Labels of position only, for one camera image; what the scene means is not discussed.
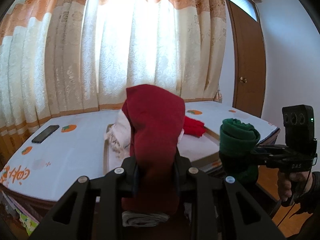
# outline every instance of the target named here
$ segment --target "camera lens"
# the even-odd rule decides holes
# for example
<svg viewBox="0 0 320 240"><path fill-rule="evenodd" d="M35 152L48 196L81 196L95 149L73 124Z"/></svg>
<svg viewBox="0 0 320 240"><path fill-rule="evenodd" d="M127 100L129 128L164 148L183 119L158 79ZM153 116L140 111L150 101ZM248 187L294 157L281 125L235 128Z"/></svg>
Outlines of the camera lens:
<svg viewBox="0 0 320 240"><path fill-rule="evenodd" d="M299 122L300 122L300 124L304 124L304 115L303 114L300 114L299 115Z"/></svg>
<svg viewBox="0 0 320 240"><path fill-rule="evenodd" d="M297 123L297 115L295 113L291 113L291 122L292 124Z"/></svg>
<svg viewBox="0 0 320 240"><path fill-rule="evenodd" d="M289 117L287 114L284 114L283 119L285 123L289 122Z"/></svg>

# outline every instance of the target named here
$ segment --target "dark red garment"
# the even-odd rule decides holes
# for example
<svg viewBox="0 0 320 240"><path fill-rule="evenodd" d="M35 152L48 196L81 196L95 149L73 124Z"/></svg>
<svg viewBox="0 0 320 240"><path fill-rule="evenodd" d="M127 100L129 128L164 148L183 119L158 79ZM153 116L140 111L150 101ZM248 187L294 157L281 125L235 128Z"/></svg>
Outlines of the dark red garment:
<svg viewBox="0 0 320 240"><path fill-rule="evenodd" d="M187 116L184 117L183 129L184 134L189 134L196 137L201 137L205 133L203 122L189 118Z"/></svg>
<svg viewBox="0 0 320 240"><path fill-rule="evenodd" d="M130 156L142 173L136 198L123 198L124 210L172 215L179 197L172 182L172 165L181 133L182 98L152 85L127 88L122 111L131 125Z"/></svg>

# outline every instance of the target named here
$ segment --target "door knob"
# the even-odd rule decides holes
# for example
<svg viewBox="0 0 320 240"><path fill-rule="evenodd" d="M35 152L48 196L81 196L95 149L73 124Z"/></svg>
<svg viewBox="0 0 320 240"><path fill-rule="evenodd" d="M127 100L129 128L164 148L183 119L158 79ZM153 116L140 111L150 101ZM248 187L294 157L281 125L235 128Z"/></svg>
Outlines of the door knob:
<svg viewBox="0 0 320 240"><path fill-rule="evenodd" d="M241 77L241 78L240 78L240 82L242 82L242 83L247 83L247 79L244 78L244 77Z"/></svg>

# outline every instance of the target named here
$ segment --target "hand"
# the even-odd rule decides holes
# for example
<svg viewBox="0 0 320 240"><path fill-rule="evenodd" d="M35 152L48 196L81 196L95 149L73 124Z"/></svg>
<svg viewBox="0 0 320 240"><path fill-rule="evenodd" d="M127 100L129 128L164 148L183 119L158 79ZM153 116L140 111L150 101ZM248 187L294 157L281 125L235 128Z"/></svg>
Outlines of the hand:
<svg viewBox="0 0 320 240"><path fill-rule="evenodd" d="M282 201L287 201L289 197L291 197L291 181L299 182L298 184L298 192L302 191L304 185L306 184L308 178L308 171L305 172L297 172L297 173L290 173L289 178L286 174L282 172L278 172L278 194ZM302 192L302 194L307 193L312 186L312 173L310 173L307 185Z"/></svg>

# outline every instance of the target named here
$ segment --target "screw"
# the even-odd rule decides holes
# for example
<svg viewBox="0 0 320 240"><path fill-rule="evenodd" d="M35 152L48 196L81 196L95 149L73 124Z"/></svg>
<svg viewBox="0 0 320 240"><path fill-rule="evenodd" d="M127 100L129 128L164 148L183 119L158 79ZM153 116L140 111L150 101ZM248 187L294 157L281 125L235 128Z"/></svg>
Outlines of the screw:
<svg viewBox="0 0 320 240"><path fill-rule="evenodd" d="M226 182L228 182L230 184L234 183L235 181L236 181L236 179L234 177L232 177L232 176L227 176L226 177Z"/></svg>
<svg viewBox="0 0 320 240"><path fill-rule="evenodd" d="M119 167L115 169L115 174L122 174L122 173L124 173L124 168Z"/></svg>
<svg viewBox="0 0 320 240"><path fill-rule="evenodd" d="M79 179L78 179L78 182L79 183L85 183L87 182L88 178L86 176L81 176Z"/></svg>
<svg viewBox="0 0 320 240"><path fill-rule="evenodd" d="M189 168L188 171L191 174L197 174L199 172L199 170L196 167L191 167L191 168Z"/></svg>

